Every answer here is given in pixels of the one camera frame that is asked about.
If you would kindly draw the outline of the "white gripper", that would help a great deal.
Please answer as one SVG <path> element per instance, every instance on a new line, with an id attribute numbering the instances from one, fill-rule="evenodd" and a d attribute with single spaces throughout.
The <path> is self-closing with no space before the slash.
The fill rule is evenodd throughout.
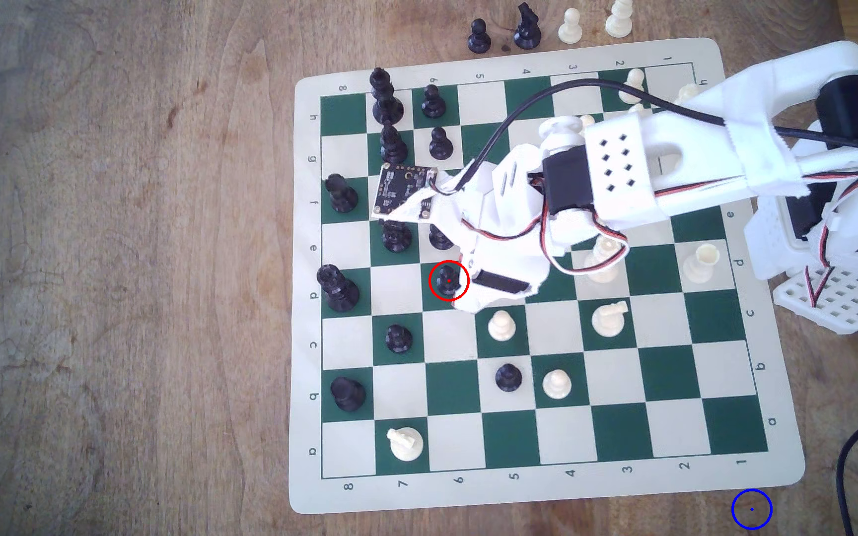
<path id="1" fill-rule="evenodd" d="M 462 190 L 444 198 L 444 234 L 459 247 L 469 279 L 465 310 L 521 302 L 546 279 L 538 228 L 523 233 L 541 217 L 542 194 L 528 181 L 541 170 L 542 151 L 517 146 L 498 165 L 484 161 Z"/>

